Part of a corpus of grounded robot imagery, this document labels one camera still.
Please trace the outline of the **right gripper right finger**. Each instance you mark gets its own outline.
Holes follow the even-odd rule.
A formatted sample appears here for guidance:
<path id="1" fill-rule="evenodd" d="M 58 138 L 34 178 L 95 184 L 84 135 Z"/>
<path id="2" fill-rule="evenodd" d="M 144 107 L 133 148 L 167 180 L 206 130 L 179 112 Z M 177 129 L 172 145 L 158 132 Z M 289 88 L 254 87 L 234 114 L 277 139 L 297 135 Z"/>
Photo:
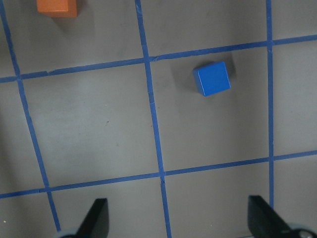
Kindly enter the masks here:
<path id="1" fill-rule="evenodd" d="M 284 220 L 259 195 L 248 197 L 247 224 L 255 238 L 296 238 L 296 230 Z"/>

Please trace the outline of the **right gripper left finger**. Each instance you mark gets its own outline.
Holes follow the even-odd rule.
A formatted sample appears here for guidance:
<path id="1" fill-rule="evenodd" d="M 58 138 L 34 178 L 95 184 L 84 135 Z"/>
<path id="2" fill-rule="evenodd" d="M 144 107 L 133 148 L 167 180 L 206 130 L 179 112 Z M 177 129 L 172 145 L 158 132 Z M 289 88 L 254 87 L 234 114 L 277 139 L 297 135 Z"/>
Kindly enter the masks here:
<path id="1" fill-rule="evenodd" d="M 85 219 L 77 230 L 76 238 L 106 238 L 109 233 L 108 201 L 98 198 L 94 201 Z"/>

